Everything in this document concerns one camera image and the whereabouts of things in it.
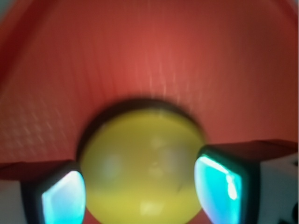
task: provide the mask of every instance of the glowing blue light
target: glowing blue light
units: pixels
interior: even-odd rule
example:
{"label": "glowing blue light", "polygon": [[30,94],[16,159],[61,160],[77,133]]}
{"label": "glowing blue light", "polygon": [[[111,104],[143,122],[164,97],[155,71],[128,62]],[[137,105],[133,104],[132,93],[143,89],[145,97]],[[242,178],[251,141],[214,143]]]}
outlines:
{"label": "glowing blue light", "polygon": [[78,171],[71,171],[42,194],[46,224],[79,224],[85,213],[85,183]]}
{"label": "glowing blue light", "polygon": [[202,155],[195,162],[194,178],[200,204],[213,223],[240,223],[241,177]]}

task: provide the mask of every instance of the black frame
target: black frame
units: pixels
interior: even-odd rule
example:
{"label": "black frame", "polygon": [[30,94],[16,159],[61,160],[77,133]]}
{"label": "black frame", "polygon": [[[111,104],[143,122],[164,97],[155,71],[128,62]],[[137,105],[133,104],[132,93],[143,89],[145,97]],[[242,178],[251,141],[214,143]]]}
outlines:
{"label": "black frame", "polygon": [[242,200],[240,223],[257,223],[260,200],[260,166],[259,163],[240,159],[226,154],[217,146],[203,146],[198,158],[206,155],[242,178]]}
{"label": "black frame", "polygon": [[71,171],[82,174],[79,165],[74,161],[66,161],[53,169],[51,173],[33,181],[21,182],[23,207],[28,223],[44,224],[42,194]]}

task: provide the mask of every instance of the red curved wall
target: red curved wall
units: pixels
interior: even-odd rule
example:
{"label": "red curved wall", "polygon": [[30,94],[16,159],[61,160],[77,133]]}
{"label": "red curved wall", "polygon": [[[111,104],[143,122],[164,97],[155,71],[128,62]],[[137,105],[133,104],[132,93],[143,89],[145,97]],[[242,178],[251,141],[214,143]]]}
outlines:
{"label": "red curved wall", "polygon": [[0,27],[0,162],[74,158],[96,112],[140,95],[185,108],[211,143],[298,141],[286,1],[21,0]]}

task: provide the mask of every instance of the ball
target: ball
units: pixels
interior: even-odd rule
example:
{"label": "ball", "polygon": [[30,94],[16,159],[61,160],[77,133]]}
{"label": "ball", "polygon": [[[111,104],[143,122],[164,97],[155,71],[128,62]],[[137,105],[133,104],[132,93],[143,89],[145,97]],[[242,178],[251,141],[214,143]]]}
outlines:
{"label": "ball", "polygon": [[86,206],[101,223],[186,223],[201,209],[194,163],[204,137],[177,113],[121,114],[90,137],[80,157]]}

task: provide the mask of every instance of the cyan light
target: cyan light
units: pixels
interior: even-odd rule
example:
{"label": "cyan light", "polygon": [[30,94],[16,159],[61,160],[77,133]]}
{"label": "cyan light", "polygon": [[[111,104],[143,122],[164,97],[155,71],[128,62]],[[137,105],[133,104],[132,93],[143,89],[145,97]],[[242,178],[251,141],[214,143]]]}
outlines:
{"label": "cyan light", "polygon": [[86,205],[85,183],[78,171],[71,171],[42,194],[46,224],[80,224]]}
{"label": "cyan light", "polygon": [[194,178],[200,204],[213,223],[240,223],[242,179],[238,174],[203,154],[195,162]]}

